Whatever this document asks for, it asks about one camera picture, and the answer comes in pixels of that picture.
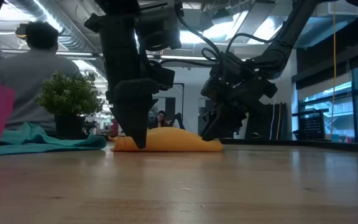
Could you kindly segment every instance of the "black flower pot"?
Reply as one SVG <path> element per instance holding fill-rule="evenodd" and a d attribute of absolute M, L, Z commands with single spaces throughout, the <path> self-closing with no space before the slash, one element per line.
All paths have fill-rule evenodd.
<path fill-rule="evenodd" d="M 73 115 L 55 115 L 56 138 L 78 140 L 83 137 L 85 117 Z"/>

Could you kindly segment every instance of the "orange towel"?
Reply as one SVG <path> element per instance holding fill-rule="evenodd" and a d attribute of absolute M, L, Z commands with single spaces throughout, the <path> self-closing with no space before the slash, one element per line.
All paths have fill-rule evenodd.
<path fill-rule="evenodd" d="M 219 152 L 223 145 L 218 139 L 204 141 L 200 136 L 179 128 L 154 128 L 147 132 L 145 149 L 138 149 L 131 137 L 113 139 L 113 152 Z"/>

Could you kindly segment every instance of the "green plant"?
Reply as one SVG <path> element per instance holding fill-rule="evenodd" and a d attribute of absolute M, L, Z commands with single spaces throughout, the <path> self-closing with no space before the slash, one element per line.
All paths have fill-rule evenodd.
<path fill-rule="evenodd" d="M 55 115 L 85 115 L 100 112 L 103 100 L 98 91 L 85 77 L 69 77 L 55 72 L 42 83 L 38 104 Z"/>

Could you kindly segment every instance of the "teal cloth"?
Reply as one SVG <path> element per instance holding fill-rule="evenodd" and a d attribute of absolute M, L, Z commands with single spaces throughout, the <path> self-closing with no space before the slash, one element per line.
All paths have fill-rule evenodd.
<path fill-rule="evenodd" d="M 93 134 L 85 140 L 59 140 L 47 136 L 40 126 L 24 123 L 18 130 L 4 130 L 0 140 L 0 155 L 99 150 L 107 140 Z"/>

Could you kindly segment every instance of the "wooden table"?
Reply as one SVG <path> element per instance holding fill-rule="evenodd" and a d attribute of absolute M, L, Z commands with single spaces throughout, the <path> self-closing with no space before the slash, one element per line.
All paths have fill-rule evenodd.
<path fill-rule="evenodd" d="M 358 224 L 358 154 L 226 146 L 0 156 L 0 223 Z"/>

